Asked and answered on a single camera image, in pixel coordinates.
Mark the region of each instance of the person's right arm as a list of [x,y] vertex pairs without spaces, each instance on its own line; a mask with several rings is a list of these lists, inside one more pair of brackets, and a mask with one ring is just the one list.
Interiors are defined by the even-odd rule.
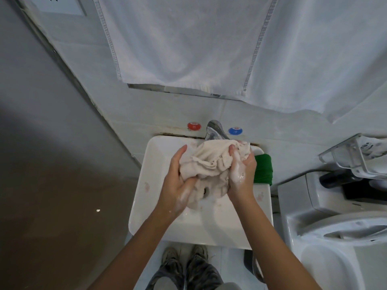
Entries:
[[267,287],[269,290],[320,290],[313,277],[282,241],[254,198],[253,181],[257,163],[253,153],[247,160],[238,162],[234,149],[233,145],[230,146],[229,153],[233,157],[231,173],[238,164],[244,165],[244,173],[239,178],[230,176],[228,196],[239,216]]

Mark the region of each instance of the leg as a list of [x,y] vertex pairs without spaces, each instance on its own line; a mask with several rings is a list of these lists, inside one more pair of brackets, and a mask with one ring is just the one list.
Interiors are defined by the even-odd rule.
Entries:
[[195,245],[187,263],[187,290],[214,290],[223,284],[216,268],[208,263],[208,251]]
[[179,261],[179,255],[176,249],[167,248],[162,255],[161,266],[156,274],[153,275],[146,290],[153,290],[157,280],[161,277],[168,277],[176,285],[178,290],[184,288],[183,266]]

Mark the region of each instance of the forearm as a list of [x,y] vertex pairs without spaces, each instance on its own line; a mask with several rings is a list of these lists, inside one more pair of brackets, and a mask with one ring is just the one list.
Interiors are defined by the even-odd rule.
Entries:
[[89,289],[133,289],[171,222],[155,209]]
[[270,290],[320,289],[282,241],[252,192],[233,204]]

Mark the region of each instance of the toilet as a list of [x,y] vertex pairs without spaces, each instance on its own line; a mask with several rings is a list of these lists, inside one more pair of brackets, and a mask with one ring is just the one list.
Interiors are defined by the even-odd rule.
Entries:
[[347,200],[325,173],[278,186],[285,243],[323,290],[366,289],[355,248],[387,242],[387,205]]

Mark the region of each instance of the foot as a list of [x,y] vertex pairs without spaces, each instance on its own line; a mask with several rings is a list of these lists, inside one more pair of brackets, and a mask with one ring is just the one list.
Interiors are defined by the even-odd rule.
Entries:
[[161,264],[164,264],[170,259],[176,259],[177,261],[179,260],[179,254],[173,247],[167,247],[164,250],[164,253],[162,254]]
[[204,245],[194,245],[191,251],[191,256],[194,256],[195,254],[201,256],[206,260],[206,262],[208,262],[208,250]]

